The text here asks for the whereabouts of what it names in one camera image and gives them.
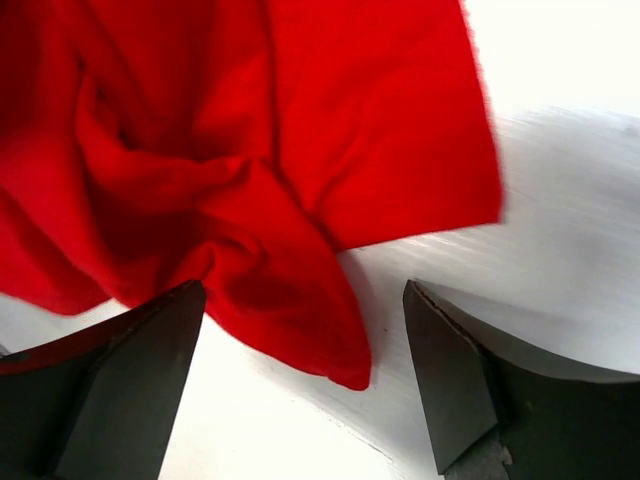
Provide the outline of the red t shirt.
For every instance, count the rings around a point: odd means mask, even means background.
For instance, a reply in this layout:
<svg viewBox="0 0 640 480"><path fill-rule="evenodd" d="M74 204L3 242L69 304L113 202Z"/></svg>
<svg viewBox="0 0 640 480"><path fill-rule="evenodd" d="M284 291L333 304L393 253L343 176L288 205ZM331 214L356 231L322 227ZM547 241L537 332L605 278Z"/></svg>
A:
<svg viewBox="0 0 640 480"><path fill-rule="evenodd" d="M1 5L1 290L51 312L198 280L229 334L363 390L338 254L502 195L456 1Z"/></svg>

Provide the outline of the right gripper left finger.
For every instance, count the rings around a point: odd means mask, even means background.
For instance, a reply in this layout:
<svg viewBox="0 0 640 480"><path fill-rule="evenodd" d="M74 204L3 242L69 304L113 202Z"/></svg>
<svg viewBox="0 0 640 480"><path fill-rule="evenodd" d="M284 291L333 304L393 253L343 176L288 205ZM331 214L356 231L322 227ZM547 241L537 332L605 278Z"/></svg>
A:
<svg viewBox="0 0 640 480"><path fill-rule="evenodd" d="M2 357L2 478L158 478L205 303L188 281Z"/></svg>

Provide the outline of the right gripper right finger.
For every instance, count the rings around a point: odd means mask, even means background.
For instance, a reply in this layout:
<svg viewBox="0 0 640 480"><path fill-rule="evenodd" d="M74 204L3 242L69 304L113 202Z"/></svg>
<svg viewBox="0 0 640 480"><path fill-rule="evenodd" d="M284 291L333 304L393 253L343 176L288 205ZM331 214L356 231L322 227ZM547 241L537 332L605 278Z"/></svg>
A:
<svg viewBox="0 0 640 480"><path fill-rule="evenodd" d="M403 310L441 476L638 477L637 375L534 346L416 281Z"/></svg>

